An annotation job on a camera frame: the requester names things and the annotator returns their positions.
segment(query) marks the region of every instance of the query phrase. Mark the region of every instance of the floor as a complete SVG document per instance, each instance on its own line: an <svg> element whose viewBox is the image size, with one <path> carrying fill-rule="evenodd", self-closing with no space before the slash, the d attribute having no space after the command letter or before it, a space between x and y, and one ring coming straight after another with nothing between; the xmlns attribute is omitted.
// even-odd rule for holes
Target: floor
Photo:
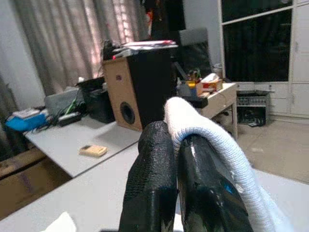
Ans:
<svg viewBox="0 0 309 232"><path fill-rule="evenodd" d="M254 168L309 184L309 125L239 125L238 144Z"/></svg>

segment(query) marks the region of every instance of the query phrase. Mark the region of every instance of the wooden speaker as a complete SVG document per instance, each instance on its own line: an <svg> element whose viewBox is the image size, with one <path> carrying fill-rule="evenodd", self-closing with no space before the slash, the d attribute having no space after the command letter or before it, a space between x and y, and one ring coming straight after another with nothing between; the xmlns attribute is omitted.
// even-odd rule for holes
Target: wooden speaker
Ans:
<svg viewBox="0 0 309 232"><path fill-rule="evenodd" d="M163 120L166 100L176 95L167 49L103 62L112 110L120 126L141 131Z"/></svg>

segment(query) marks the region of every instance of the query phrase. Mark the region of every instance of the white wall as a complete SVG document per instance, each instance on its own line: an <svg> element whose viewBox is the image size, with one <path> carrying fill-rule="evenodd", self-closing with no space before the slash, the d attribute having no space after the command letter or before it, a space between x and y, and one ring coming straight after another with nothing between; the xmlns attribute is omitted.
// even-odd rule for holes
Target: white wall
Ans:
<svg viewBox="0 0 309 232"><path fill-rule="evenodd" d="M213 64L220 63L220 34L217 0L183 0L187 29L206 27Z"/></svg>
<svg viewBox="0 0 309 232"><path fill-rule="evenodd" d="M0 0L0 72L19 109L44 105L43 88L10 0Z"/></svg>

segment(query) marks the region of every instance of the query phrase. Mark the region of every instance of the curtain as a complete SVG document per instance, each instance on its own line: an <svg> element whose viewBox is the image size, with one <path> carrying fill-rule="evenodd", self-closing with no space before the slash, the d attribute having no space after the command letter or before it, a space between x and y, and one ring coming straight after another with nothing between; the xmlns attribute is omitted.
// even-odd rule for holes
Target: curtain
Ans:
<svg viewBox="0 0 309 232"><path fill-rule="evenodd" d="M139 0L14 0L46 95L95 78L106 39L147 38Z"/></svg>
<svg viewBox="0 0 309 232"><path fill-rule="evenodd" d="M6 118L16 110L13 95L0 74L0 161L27 149L23 135L4 125Z"/></svg>

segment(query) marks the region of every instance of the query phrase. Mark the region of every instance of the small white table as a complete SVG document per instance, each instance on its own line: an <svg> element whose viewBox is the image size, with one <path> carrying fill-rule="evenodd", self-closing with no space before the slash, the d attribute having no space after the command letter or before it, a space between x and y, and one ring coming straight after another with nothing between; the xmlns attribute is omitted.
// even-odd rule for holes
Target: small white table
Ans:
<svg viewBox="0 0 309 232"><path fill-rule="evenodd" d="M137 144L72 179L0 221L2 232L39 232L67 211L77 232L117 231L128 171L138 155ZM309 228L309 185L255 171L257 180L297 232ZM176 212L180 212L177 203Z"/></svg>
<svg viewBox="0 0 309 232"><path fill-rule="evenodd" d="M233 137L237 139L237 87L235 83L223 83L223 88L211 94L208 97L208 105L199 109L199 112L207 118L213 118L229 107L232 107Z"/></svg>
<svg viewBox="0 0 309 232"><path fill-rule="evenodd" d="M26 137L71 177L76 177L136 143L140 134L116 122L104 124L87 116L64 127L29 132ZM85 145L106 146L108 152L100 158L81 156L79 149Z"/></svg>

